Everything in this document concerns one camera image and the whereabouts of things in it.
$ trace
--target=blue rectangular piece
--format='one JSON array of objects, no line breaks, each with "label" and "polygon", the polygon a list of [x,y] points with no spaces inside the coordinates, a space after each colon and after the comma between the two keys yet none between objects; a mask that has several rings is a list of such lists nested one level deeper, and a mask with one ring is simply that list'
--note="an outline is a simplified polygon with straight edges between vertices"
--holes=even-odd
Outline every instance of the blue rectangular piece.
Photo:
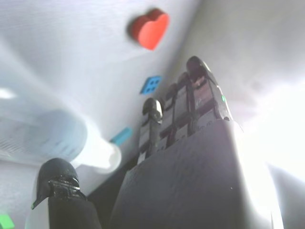
[{"label": "blue rectangular piece", "polygon": [[141,90],[141,94],[150,94],[154,92],[157,89],[160,81],[160,76],[149,77]]},{"label": "blue rectangular piece", "polygon": [[117,136],[115,136],[110,141],[117,146],[120,146],[123,142],[125,142],[132,135],[132,129],[127,127],[123,129]]}]

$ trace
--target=gray background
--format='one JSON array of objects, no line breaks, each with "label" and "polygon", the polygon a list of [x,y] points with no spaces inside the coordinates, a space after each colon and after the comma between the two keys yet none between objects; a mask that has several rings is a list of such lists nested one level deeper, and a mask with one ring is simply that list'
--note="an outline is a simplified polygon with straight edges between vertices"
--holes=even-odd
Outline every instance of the gray background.
[{"label": "gray background", "polygon": [[[134,155],[147,77],[160,75],[155,95],[175,81],[185,61],[209,65],[236,121],[255,117],[258,96],[304,75],[305,2],[301,0],[10,0],[0,1],[0,32],[58,97],[88,115],[109,140],[126,126],[123,163]],[[158,7],[171,22],[158,48],[126,33],[136,16]],[[0,214],[23,228],[38,168],[0,162]],[[108,176],[78,168],[89,194]]]}]

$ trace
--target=green cube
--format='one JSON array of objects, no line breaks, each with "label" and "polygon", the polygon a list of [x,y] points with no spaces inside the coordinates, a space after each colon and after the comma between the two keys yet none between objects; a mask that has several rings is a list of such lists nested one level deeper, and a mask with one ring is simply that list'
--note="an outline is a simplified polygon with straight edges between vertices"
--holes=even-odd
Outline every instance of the green cube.
[{"label": "green cube", "polygon": [[14,229],[15,224],[9,215],[0,215],[0,229]]}]

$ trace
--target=plastic bottle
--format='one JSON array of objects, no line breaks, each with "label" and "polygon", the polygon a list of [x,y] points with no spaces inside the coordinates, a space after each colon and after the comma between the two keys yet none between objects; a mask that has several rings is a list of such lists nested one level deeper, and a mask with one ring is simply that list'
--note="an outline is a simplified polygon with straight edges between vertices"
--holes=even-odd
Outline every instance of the plastic bottle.
[{"label": "plastic bottle", "polygon": [[58,100],[0,40],[0,159],[40,166],[55,157],[104,173],[121,162],[119,148]]}]

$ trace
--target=red heart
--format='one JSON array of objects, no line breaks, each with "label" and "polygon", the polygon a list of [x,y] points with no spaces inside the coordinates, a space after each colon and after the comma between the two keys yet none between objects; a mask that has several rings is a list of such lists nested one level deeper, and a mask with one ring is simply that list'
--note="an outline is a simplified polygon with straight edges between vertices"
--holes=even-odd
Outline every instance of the red heart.
[{"label": "red heart", "polygon": [[168,22],[168,14],[155,9],[134,21],[131,29],[132,36],[144,48],[154,50],[165,34]]}]

